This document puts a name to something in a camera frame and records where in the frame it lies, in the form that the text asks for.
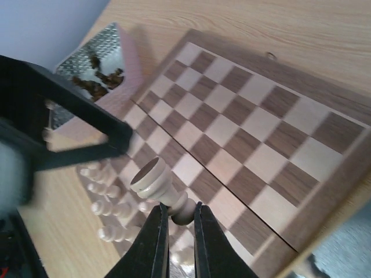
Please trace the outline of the light chess piece corner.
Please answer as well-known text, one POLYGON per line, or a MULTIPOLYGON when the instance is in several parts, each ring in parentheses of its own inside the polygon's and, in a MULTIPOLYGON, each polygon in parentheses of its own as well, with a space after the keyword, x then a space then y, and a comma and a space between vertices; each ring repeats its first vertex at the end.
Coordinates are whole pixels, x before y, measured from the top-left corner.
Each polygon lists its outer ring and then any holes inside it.
POLYGON ((93 182, 106 185, 112 183, 117 177, 116 172, 109 164, 103 166, 99 163, 90 164, 81 168, 79 173, 93 182))

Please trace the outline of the light chess piece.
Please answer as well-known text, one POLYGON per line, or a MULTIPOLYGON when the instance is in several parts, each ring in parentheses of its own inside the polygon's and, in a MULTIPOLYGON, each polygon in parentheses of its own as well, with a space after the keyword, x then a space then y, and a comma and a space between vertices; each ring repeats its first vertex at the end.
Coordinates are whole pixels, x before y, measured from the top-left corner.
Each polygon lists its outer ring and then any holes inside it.
POLYGON ((133 211, 130 203, 112 204, 106 200, 98 200, 92 203, 90 209, 95 215, 113 215, 117 218, 128 218, 133 211))
POLYGON ((170 259, 176 265, 192 265, 194 264, 194 248, 186 247, 182 250, 171 253, 170 259))
POLYGON ((123 242, 133 243, 140 232, 139 226, 104 226, 97 231, 98 237, 105 242, 123 242))

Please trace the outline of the light chess pawn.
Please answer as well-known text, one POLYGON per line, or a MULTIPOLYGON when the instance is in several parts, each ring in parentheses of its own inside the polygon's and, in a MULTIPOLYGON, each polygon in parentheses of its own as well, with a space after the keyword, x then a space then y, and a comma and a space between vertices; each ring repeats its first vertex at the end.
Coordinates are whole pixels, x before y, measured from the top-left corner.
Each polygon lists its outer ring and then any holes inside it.
POLYGON ((87 189, 98 195, 106 195, 111 198, 116 198, 121 194, 120 187, 116 185, 106 186, 104 184, 88 184, 87 189))

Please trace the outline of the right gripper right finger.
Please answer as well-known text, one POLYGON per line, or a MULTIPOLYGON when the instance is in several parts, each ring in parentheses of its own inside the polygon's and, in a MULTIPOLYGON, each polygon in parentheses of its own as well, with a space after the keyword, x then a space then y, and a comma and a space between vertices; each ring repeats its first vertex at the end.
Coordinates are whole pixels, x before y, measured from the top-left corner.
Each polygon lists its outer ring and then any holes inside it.
POLYGON ((202 202, 194 211, 194 230, 196 277, 257 276, 235 252, 210 207, 202 202))

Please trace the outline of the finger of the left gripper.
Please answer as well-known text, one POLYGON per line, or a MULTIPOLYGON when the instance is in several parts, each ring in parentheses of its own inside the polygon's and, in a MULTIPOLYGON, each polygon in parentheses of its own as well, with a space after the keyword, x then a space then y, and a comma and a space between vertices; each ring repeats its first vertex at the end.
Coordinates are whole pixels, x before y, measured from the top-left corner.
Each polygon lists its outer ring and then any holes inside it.
POLYGON ((39 65, 1 56, 1 137, 21 153, 22 170, 56 169, 127 153, 133 129, 39 65), (53 152, 42 136, 49 100, 106 135, 106 141, 53 152))

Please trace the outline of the light chess piece first row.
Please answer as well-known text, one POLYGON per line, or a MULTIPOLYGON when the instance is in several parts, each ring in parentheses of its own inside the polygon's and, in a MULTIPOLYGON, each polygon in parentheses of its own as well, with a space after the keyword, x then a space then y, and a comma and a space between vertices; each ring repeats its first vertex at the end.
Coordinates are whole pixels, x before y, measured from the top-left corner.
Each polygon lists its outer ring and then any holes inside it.
POLYGON ((168 208, 168 214, 176 225, 193 222, 196 203, 185 191, 173 186, 172 171, 166 162, 155 157, 133 177, 130 188, 142 199, 158 201, 168 208))

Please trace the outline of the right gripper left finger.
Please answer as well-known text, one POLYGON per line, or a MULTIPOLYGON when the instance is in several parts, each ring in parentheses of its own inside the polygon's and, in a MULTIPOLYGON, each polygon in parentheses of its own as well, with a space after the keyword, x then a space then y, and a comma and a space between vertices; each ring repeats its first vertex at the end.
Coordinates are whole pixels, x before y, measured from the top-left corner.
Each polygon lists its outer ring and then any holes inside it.
POLYGON ((109 271, 109 278, 169 277, 168 208, 155 206, 129 251, 109 271))

